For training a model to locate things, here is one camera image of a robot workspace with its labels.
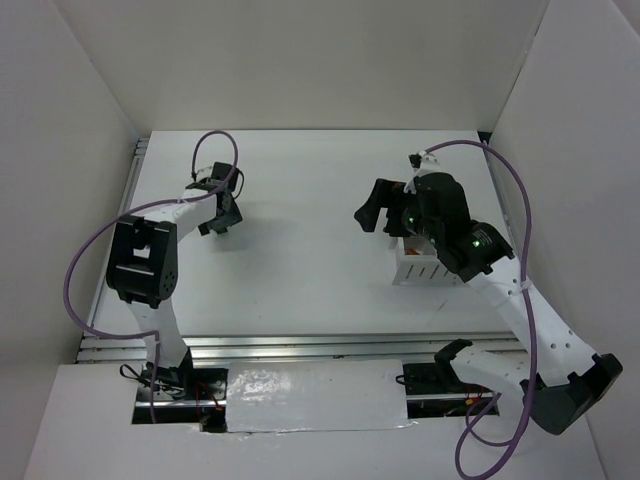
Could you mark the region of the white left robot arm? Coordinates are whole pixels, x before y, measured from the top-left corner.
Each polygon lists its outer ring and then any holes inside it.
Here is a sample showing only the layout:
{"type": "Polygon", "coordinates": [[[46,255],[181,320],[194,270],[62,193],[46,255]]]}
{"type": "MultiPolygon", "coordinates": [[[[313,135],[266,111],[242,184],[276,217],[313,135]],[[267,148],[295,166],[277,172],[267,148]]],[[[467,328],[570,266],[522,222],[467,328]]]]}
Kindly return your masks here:
{"type": "Polygon", "coordinates": [[[216,162],[211,173],[189,184],[176,203],[129,214],[116,222],[106,281],[133,314],[145,341],[146,369],[141,382],[184,395],[195,382],[190,348],[183,339],[172,304],[178,283],[178,244],[196,231],[225,234],[242,221],[236,191],[244,173],[216,162]]]}

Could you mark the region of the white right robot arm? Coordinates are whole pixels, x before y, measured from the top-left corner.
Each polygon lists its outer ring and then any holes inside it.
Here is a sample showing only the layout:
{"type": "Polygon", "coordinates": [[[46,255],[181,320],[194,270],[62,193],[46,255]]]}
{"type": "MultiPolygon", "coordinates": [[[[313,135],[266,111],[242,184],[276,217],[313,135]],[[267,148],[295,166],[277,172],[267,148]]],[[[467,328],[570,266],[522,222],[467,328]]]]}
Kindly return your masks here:
{"type": "Polygon", "coordinates": [[[491,224],[469,213],[460,183],[428,173],[410,183],[379,178],[354,214],[372,233],[381,214],[392,238],[419,238],[439,262],[494,308],[529,354],[525,365],[457,339],[435,355],[447,383],[482,385],[523,403],[544,431],[560,435],[611,388],[623,371],[562,320],[523,269],[524,259],[491,224]]]}

